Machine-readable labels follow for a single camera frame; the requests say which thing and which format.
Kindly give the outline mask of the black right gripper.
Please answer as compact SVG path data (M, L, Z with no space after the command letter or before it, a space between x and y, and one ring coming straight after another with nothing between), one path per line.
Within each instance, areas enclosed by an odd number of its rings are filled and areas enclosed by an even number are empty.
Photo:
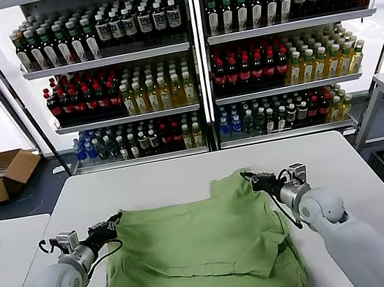
M279 179L275 174L254 172L240 172L240 175L253 187L253 191L264 191L269 196L278 195L284 186L284 182Z

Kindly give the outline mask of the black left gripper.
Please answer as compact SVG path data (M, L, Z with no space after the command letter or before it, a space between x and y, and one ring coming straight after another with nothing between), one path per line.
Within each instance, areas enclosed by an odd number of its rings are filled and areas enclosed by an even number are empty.
M88 248L102 247L117 237L117 224L121 220L123 212L119 211L110 216L107 221L96 223L88 228L88 237L81 243Z

